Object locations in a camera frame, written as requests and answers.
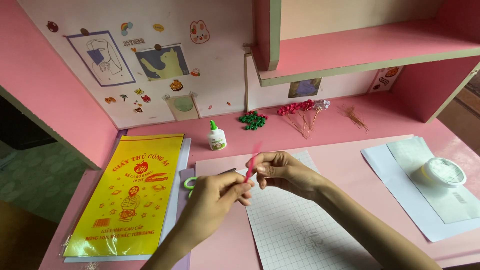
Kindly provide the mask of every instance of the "green scissor handle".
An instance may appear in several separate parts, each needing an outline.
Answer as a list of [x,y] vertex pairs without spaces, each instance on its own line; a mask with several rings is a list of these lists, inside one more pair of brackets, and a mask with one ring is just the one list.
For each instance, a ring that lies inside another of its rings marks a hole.
[[197,177],[189,177],[189,178],[187,178],[187,180],[185,180],[185,182],[183,182],[183,186],[186,189],[190,189],[190,193],[188,194],[188,198],[190,198],[190,196],[192,196],[193,188],[195,187],[195,185],[187,185],[187,184],[190,181],[193,181],[193,180],[197,180]]

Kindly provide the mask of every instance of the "green bottle cap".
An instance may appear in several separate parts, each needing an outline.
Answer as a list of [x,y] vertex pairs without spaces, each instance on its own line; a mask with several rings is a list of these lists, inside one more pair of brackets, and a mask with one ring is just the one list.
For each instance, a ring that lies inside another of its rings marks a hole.
[[216,125],[215,125],[215,122],[213,120],[210,120],[210,129],[211,130],[215,130],[216,129]]

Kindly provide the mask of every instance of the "white container lid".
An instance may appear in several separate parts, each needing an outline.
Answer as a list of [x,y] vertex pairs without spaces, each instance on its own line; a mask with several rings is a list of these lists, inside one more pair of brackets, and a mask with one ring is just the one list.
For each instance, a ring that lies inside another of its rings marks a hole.
[[465,184],[467,176],[462,168],[444,158],[431,158],[423,166],[422,172],[435,183],[449,188]]

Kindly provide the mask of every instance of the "yellow craft paper package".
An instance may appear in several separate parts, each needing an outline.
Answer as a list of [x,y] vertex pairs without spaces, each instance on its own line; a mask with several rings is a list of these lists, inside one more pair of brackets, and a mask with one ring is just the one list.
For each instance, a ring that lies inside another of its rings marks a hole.
[[122,136],[63,255],[152,254],[183,134]]

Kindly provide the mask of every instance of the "bunny sticker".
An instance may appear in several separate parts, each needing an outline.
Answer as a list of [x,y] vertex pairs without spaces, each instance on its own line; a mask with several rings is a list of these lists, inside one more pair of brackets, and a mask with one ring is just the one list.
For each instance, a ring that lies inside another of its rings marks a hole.
[[190,24],[190,39],[196,44],[202,44],[210,39],[210,33],[203,21]]

